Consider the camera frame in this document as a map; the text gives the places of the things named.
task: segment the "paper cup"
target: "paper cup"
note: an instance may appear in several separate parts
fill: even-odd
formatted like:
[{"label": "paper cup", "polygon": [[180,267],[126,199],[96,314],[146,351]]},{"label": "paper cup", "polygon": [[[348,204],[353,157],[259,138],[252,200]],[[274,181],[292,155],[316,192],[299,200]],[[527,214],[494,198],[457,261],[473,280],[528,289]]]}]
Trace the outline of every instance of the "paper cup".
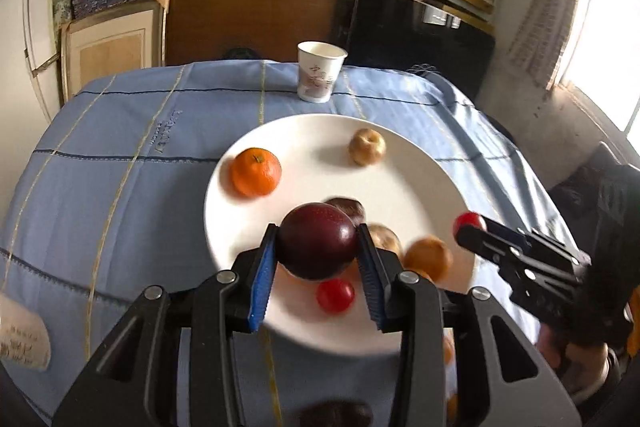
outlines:
[{"label": "paper cup", "polygon": [[325,42],[298,44],[298,96],[306,102],[322,103],[331,98],[335,81],[347,52]]},{"label": "paper cup", "polygon": [[44,371],[50,357],[49,333],[40,316],[0,293],[0,359]]}]

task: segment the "dark blue stripe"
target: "dark blue stripe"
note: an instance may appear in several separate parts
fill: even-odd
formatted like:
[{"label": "dark blue stripe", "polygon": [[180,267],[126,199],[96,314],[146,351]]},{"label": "dark blue stripe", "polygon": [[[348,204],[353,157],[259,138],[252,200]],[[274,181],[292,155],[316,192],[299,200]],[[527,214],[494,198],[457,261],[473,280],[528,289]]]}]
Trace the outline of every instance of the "dark blue stripe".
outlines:
[{"label": "dark blue stripe", "polygon": [[[4,257],[6,260],[9,259],[9,251],[5,250],[4,248],[0,247],[0,256]],[[56,277],[54,275],[51,275],[50,273],[47,273],[45,271],[42,271],[39,268],[36,268],[35,266],[33,266],[33,264],[27,263],[27,261],[24,261],[22,259],[20,259],[19,257],[16,257],[15,255],[11,256],[11,262],[13,264],[15,264],[16,266],[22,268],[23,270],[27,270],[27,272],[40,277],[41,279],[46,280],[47,282],[50,282],[54,285],[57,286],[62,286],[65,287],[66,289],[75,292],[75,293],[80,293],[82,295],[84,295],[85,297],[89,297],[89,293],[90,290],[89,288],[67,281],[65,279],[60,279],[60,277]],[[123,299],[121,297],[114,297],[113,295],[109,295],[107,293],[102,293],[99,291],[95,291],[94,292],[94,297],[96,300],[98,301],[105,301],[109,304],[115,304],[116,306],[120,306],[120,307],[124,307],[124,308],[128,308],[132,301],[128,300],[128,299]]]},{"label": "dark blue stripe", "polygon": [[[39,154],[51,154],[53,153],[53,149],[36,149],[33,151],[34,153]],[[434,158],[433,160],[436,162],[474,162],[480,158],[484,160],[508,160],[514,154],[518,152],[517,149],[514,149],[509,154],[501,155],[501,156],[483,156],[482,153],[477,153],[471,158]],[[68,154],[65,152],[56,151],[55,156],[61,156],[63,158],[71,158],[74,160],[96,160],[96,161],[131,161],[133,156],[89,156],[89,155],[81,155],[81,154]],[[219,162],[220,158],[193,158],[190,156],[174,156],[172,158],[162,158],[160,156],[138,156],[136,161],[142,162],[167,162],[167,163],[214,163]]]},{"label": "dark blue stripe", "polygon": [[[185,89],[174,89],[172,92],[212,92],[212,91],[262,92],[261,89],[238,89],[236,87],[210,87],[207,89],[185,88]],[[149,90],[142,90],[142,91],[105,91],[102,94],[103,95],[105,94],[149,94],[149,93],[155,93],[155,92],[171,92],[171,90],[170,89],[149,89]],[[280,92],[280,93],[286,93],[286,94],[296,94],[295,91],[291,91],[287,89],[265,89],[264,92]],[[76,94],[76,96],[79,96],[84,93],[100,94],[101,91],[84,90],[84,91],[80,91],[78,94]],[[427,103],[427,102],[418,102],[416,100],[399,100],[398,98],[385,98],[384,96],[373,96],[370,94],[351,94],[350,92],[343,92],[343,91],[334,91],[333,94],[339,94],[343,96],[354,96],[355,98],[368,98],[369,100],[385,100],[385,102],[411,103],[413,105],[423,105],[426,107],[443,105],[442,102]],[[472,103],[463,103],[463,102],[459,102],[458,100],[454,100],[451,103],[451,105],[461,105],[462,107],[475,107]]]},{"label": "dark blue stripe", "polygon": [[[54,154],[55,156],[61,156],[63,158],[72,158],[74,160],[94,160],[94,161],[118,161],[126,162],[131,161],[133,156],[90,156],[82,154],[69,154],[62,151],[55,151],[53,149],[36,149],[33,151],[38,154]],[[158,162],[158,163],[217,163],[220,158],[193,158],[191,156],[138,156],[136,162]]]}]

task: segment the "table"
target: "table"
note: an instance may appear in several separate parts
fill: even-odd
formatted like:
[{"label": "table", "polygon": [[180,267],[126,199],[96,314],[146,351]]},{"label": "table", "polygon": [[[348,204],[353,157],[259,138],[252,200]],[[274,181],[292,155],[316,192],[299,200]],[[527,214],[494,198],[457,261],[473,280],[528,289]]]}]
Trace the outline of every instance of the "table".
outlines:
[{"label": "table", "polygon": [[[310,104],[296,95],[297,74],[296,64],[260,60],[131,71],[95,80],[62,108],[31,156],[0,234],[0,256],[11,258],[7,294],[49,330],[45,372],[5,363],[43,418],[147,285],[178,291],[214,273],[202,222],[207,182],[225,150],[267,121],[327,112],[386,126],[430,154],[470,209],[573,244],[520,152],[443,77],[347,67],[331,100]],[[481,262],[474,283],[489,288],[535,340],[537,322],[508,301],[494,266]],[[188,345],[188,332],[182,342]],[[365,400],[376,427],[388,422],[398,357],[334,357],[266,333],[237,335],[236,344],[250,427],[279,425],[273,374],[283,425],[296,425],[301,407],[330,397]],[[186,368],[181,357],[182,417]]]}]

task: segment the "brown fruit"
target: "brown fruit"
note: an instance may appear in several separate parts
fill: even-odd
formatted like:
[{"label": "brown fruit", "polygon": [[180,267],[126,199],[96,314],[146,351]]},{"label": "brown fruit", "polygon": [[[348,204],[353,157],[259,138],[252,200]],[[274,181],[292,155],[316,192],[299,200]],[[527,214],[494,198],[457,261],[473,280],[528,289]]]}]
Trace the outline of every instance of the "brown fruit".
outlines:
[{"label": "brown fruit", "polygon": [[371,236],[373,245],[376,248],[392,251],[399,258],[402,258],[402,245],[393,230],[378,223],[371,223],[367,225],[367,228],[369,229],[369,235]]},{"label": "brown fruit", "polygon": [[276,237],[276,258],[293,275],[317,281],[334,277],[358,252],[356,229],[343,211],[307,203],[287,214]]},{"label": "brown fruit", "polygon": [[404,269],[427,272],[433,282],[447,275],[453,265],[453,255],[441,240],[433,235],[412,244],[402,260]]},{"label": "brown fruit", "polygon": [[331,198],[324,203],[334,206],[338,210],[343,211],[353,221],[353,225],[357,227],[366,221],[364,214],[364,206],[358,200],[350,198]]},{"label": "brown fruit", "polygon": [[373,129],[360,129],[349,142],[349,156],[358,165],[366,166],[382,160],[386,142],[382,134]]},{"label": "brown fruit", "polygon": [[300,427],[369,427],[371,407],[364,402],[328,401],[300,413]]},{"label": "brown fruit", "polygon": [[442,349],[444,351],[444,363],[445,365],[449,365],[453,360],[454,355],[456,354],[455,344],[453,343],[453,339],[450,334],[446,331],[442,336]]}]

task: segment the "wooden cabinet door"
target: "wooden cabinet door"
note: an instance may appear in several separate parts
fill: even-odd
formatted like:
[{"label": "wooden cabinet door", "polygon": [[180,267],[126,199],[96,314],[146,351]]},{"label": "wooden cabinet door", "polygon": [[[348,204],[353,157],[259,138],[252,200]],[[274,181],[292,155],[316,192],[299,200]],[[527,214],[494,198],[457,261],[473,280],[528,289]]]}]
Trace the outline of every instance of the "wooden cabinet door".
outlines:
[{"label": "wooden cabinet door", "polygon": [[164,8],[156,0],[104,10],[63,33],[65,101],[96,78],[164,65]]}]

